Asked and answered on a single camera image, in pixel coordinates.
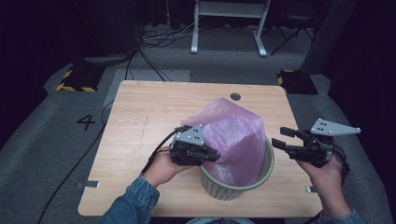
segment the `light wood surface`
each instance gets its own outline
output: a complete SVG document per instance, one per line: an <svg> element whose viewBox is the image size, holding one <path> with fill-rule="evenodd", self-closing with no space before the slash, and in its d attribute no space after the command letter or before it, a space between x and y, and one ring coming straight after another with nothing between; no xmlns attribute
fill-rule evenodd
<svg viewBox="0 0 396 224"><path fill-rule="evenodd" d="M233 101L231 93L241 100ZM85 188L78 211L101 216L140 174L153 149L183 119L195 115L217 97L224 97L261 116L265 134L289 145L298 138L279 133L282 126L297 129L283 89L278 86L188 82L122 81L112 107L89 180L98 189ZM274 148L275 166L260 187L231 201L220 201L203 189L199 168L180 173L158 187L161 196L154 217L312 217L320 209L317 194L306 193L308 175Z"/></svg>

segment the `black chair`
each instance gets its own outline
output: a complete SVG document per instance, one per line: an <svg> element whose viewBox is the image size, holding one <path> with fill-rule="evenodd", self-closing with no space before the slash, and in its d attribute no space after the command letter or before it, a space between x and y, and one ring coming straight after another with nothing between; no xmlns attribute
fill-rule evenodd
<svg viewBox="0 0 396 224"><path fill-rule="evenodd" d="M288 43L294 36L297 37L300 31L304 30L311 41L314 40L317 30L326 18L332 0L279 0L279 13L282 27L295 29L294 33L285 38L270 55L274 55L280 48ZM307 29L314 29L314 35L308 33Z"/></svg>

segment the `denim sleeve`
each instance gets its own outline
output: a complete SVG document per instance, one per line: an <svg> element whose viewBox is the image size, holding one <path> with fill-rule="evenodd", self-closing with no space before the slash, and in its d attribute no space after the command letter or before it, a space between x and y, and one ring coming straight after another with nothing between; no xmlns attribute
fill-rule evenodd
<svg viewBox="0 0 396 224"><path fill-rule="evenodd" d="M325 217L323 213L320 214L320 224L363 224L363 220L359 216L358 212L352 209L352 213L346 217Z"/></svg>
<svg viewBox="0 0 396 224"><path fill-rule="evenodd" d="M159 198L160 192L140 175L111 204L99 223L149 223L151 210Z"/></svg>

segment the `purple trash bag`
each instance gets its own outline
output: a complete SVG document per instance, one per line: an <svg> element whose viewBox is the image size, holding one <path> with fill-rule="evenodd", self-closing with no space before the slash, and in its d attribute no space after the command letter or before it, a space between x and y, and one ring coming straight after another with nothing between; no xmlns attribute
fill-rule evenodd
<svg viewBox="0 0 396 224"><path fill-rule="evenodd" d="M203 125L204 141L220 158L203 166L219 182L245 187L259 179L265 154L265 130L260 116L225 98L216 98L181 125Z"/></svg>

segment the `white metal frame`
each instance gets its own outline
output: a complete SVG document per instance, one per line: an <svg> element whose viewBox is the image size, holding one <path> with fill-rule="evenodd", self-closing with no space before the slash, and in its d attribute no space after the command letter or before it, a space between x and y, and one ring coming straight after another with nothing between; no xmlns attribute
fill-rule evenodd
<svg viewBox="0 0 396 224"><path fill-rule="evenodd" d="M206 2L195 0L194 31L192 34L191 53L198 52L199 16L222 16L260 18L259 29L257 31L253 31L253 35L260 55L262 57L267 56L267 52L262 44L261 34L270 3L271 0L266 0L265 4Z"/></svg>

